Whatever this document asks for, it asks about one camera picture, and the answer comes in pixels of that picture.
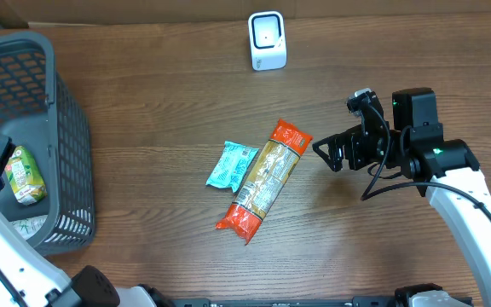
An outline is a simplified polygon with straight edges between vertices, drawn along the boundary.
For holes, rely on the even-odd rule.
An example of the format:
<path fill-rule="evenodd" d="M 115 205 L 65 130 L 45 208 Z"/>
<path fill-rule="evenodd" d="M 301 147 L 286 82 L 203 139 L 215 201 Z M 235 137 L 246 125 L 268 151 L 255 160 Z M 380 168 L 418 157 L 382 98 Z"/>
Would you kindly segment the grey plastic shopping basket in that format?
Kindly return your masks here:
<path fill-rule="evenodd" d="M 28 150 L 47 196 L 23 205 L 4 167 Z M 35 32 L 0 36 L 0 212 L 10 222 L 35 222 L 27 242 L 41 255 L 74 252 L 95 236 L 90 128 L 56 70 L 51 42 Z"/>

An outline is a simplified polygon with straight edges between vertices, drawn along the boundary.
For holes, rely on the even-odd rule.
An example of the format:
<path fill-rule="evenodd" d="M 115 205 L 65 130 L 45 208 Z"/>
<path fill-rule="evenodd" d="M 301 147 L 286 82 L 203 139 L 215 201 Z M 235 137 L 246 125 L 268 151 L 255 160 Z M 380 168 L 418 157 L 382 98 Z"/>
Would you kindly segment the white tube gold cap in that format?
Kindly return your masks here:
<path fill-rule="evenodd" d="M 16 220 L 11 222 L 10 224 L 22 236 L 23 239 L 28 240 L 43 227 L 46 219 L 47 216 L 42 215 Z"/>

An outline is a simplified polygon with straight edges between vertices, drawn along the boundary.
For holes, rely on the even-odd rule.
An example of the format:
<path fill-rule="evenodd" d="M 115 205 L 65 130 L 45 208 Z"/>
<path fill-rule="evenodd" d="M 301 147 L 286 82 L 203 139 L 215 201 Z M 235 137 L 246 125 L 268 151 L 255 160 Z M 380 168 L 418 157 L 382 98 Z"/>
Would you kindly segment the cardboard back panel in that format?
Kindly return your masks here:
<path fill-rule="evenodd" d="M 245 20 L 276 10 L 287 19 L 491 12 L 491 0 L 0 0 L 0 24 L 143 24 Z"/>

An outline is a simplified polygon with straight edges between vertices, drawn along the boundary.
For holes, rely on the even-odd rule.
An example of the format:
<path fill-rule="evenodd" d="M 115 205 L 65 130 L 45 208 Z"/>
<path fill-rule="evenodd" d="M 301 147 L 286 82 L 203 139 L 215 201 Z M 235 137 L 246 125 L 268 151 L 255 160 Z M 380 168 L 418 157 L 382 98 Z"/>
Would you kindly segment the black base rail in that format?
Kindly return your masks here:
<path fill-rule="evenodd" d="M 158 307 L 398 307 L 405 306 L 391 296 L 355 296 L 349 299 L 306 300 L 209 300 L 208 298 L 176 298 L 156 300 Z"/>

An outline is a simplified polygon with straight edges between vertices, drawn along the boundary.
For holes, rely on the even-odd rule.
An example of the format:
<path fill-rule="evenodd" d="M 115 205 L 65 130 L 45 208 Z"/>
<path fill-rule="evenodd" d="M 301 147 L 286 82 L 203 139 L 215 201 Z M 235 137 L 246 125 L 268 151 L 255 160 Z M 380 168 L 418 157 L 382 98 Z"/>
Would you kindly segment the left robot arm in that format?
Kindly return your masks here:
<path fill-rule="evenodd" d="M 90 265 L 68 277 L 37 253 L 0 212 L 0 306 L 172 305 L 153 287 L 114 287 Z"/>

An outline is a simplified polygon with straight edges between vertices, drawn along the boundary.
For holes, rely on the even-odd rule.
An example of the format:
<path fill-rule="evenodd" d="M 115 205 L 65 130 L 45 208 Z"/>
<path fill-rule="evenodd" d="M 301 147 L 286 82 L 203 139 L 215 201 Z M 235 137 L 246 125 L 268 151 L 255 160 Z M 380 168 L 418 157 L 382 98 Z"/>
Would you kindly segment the white barcode scanner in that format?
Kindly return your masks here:
<path fill-rule="evenodd" d="M 287 62 L 283 16 L 277 11 L 252 14 L 248 19 L 251 66 L 254 71 L 281 69 Z"/>

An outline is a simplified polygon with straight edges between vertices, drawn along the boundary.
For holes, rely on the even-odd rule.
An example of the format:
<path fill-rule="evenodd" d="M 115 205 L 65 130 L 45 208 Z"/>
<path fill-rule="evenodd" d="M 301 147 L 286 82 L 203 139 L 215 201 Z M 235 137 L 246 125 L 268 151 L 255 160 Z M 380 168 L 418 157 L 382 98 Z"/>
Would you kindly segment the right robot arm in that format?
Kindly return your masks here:
<path fill-rule="evenodd" d="M 491 306 L 491 194 L 468 145 L 445 140 L 435 92 L 426 87 L 394 92 L 392 125 L 373 90 L 357 90 L 346 105 L 360 124 L 315 142 L 313 150 L 332 171 L 347 160 L 351 170 L 366 167 L 374 181 L 383 169 L 397 168 L 405 182 L 380 189 L 368 185 L 361 199 L 415 187 L 451 230 L 482 301 Z"/>

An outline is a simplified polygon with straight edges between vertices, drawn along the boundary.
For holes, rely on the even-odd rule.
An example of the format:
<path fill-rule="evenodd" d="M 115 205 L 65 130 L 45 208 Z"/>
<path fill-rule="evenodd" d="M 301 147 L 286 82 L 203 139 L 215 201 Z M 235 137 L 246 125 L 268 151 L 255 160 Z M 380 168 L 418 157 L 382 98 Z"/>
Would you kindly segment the green tea carton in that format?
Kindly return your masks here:
<path fill-rule="evenodd" d="M 33 205 L 48 194 L 37 163 L 25 147 L 18 146 L 14 149 L 4 171 L 14 197 L 20 204 Z"/>

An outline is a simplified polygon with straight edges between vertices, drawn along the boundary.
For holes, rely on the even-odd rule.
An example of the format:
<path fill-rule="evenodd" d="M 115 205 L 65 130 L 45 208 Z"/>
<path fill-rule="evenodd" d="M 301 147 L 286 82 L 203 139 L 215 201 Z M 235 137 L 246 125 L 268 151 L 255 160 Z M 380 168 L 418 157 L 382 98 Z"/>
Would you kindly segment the teal snack packet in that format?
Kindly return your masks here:
<path fill-rule="evenodd" d="M 205 184 L 215 188 L 230 188 L 236 193 L 257 152 L 257 148 L 226 141 L 222 155 Z"/>

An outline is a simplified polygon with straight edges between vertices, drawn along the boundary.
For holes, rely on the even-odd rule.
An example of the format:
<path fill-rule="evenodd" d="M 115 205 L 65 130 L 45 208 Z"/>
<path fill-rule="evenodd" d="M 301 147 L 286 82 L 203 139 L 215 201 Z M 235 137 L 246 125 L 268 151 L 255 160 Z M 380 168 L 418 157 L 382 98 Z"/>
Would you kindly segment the orange spaghetti packet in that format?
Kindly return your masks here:
<path fill-rule="evenodd" d="M 280 119 L 216 229 L 232 229 L 250 242 L 313 137 Z"/>

